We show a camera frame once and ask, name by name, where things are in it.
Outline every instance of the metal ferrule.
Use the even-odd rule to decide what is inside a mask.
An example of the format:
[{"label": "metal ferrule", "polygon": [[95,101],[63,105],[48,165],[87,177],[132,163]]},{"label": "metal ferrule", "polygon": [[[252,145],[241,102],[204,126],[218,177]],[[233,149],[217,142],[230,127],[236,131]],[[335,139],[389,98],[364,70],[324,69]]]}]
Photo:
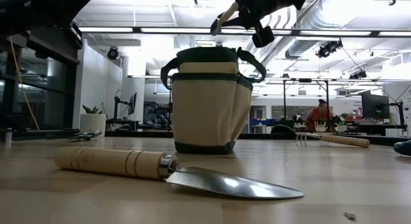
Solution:
[{"label": "metal ferrule", "polygon": [[165,154],[161,157],[159,164],[159,176],[162,179],[165,179],[177,170],[177,166],[179,166],[179,158],[175,155]]}]

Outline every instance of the desk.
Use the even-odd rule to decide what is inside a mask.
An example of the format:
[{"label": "desk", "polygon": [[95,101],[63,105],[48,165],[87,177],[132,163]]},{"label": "desk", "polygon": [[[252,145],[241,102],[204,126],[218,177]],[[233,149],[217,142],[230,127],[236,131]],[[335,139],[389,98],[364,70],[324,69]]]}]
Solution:
[{"label": "desk", "polygon": [[357,127],[357,132],[364,132],[367,133],[368,135],[371,134],[380,134],[381,136],[385,136],[385,130],[388,128],[407,128],[407,125],[401,126],[401,125],[390,125],[390,124],[382,124],[382,125],[358,125]]},{"label": "desk", "polygon": [[[83,147],[175,154],[174,140],[101,137]],[[79,142],[13,142],[0,151],[0,215],[13,224],[341,224],[406,223],[411,219],[406,157],[386,146],[352,148],[309,141],[239,140],[222,156],[178,154],[197,166],[296,188],[294,200],[241,200],[156,180],[58,170],[53,155]]]},{"label": "desk", "polygon": [[137,129],[142,129],[142,128],[144,128],[144,129],[150,129],[149,126],[146,126],[146,125],[141,126],[141,125],[139,124],[139,121],[130,121],[130,120],[125,121],[125,120],[120,120],[120,119],[108,119],[108,120],[105,122],[105,124],[106,124],[106,125],[130,125],[130,126],[131,126],[131,129],[132,129],[133,131],[137,131]]}]

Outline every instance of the potted plant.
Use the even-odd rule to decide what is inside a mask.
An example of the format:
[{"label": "potted plant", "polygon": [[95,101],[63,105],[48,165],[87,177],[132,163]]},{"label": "potted plant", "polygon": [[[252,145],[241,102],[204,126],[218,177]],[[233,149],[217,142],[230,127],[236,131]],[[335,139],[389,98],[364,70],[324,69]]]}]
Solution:
[{"label": "potted plant", "polygon": [[[344,121],[345,121],[345,119],[348,117],[348,114],[342,113],[342,114],[340,115],[340,117],[342,117],[342,118],[344,119]],[[339,123],[339,124],[337,125],[337,130],[338,130],[339,132],[345,132],[345,131],[347,131],[347,125],[345,125],[344,122],[341,122],[341,123]]]},{"label": "potted plant", "polygon": [[340,117],[344,118],[344,120],[345,120],[345,119],[348,117],[348,114],[342,113],[342,114],[340,115]]},{"label": "potted plant", "polygon": [[106,116],[102,111],[98,111],[96,107],[93,109],[83,105],[85,114],[80,115],[80,132],[94,132],[96,130],[101,131],[99,137],[105,135],[105,121]]}]

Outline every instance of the garden tool bag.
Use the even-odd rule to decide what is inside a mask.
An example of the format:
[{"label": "garden tool bag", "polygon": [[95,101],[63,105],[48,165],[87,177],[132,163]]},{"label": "garden tool bag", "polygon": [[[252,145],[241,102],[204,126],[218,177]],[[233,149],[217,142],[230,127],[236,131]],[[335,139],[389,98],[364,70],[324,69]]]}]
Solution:
[{"label": "garden tool bag", "polygon": [[[261,78],[247,78],[238,58],[252,64]],[[171,77],[171,69],[179,72]],[[181,153],[229,154],[247,121],[252,83],[267,70],[248,51],[227,47],[194,47],[177,53],[161,69],[161,81],[173,98],[172,128]]]}]

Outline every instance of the bag pocket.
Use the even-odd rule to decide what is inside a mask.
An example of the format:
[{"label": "bag pocket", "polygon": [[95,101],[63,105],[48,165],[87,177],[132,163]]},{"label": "bag pocket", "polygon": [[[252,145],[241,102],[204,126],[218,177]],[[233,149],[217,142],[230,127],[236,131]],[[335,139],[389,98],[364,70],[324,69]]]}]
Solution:
[{"label": "bag pocket", "polygon": [[231,142],[232,106],[238,75],[176,73],[171,79],[177,151],[180,151],[180,144],[190,145],[191,151],[195,151],[194,146],[218,148]]}]

